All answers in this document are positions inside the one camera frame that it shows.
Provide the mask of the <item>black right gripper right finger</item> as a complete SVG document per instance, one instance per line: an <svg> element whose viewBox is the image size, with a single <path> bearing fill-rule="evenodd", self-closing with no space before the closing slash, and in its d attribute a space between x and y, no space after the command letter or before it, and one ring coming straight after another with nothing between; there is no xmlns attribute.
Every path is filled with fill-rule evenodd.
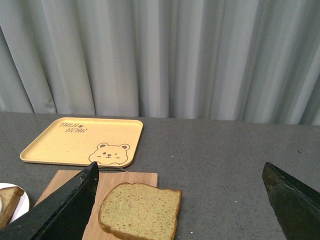
<svg viewBox="0 0 320 240"><path fill-rule="evenodd" d="M262 171L269 203L287 240L320 238L320 193L270 162Z"/></svg>

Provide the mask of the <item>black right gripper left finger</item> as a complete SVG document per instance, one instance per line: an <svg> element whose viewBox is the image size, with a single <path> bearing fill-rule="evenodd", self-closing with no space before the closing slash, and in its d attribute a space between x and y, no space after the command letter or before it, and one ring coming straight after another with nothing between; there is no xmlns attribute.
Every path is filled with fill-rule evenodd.
<svg viewBox="0 0 320 240"><path fill-rule="evenodd" d="M80 240L89 222L99 183L91 163L30 211L0 231L2 240Z"/></svg>

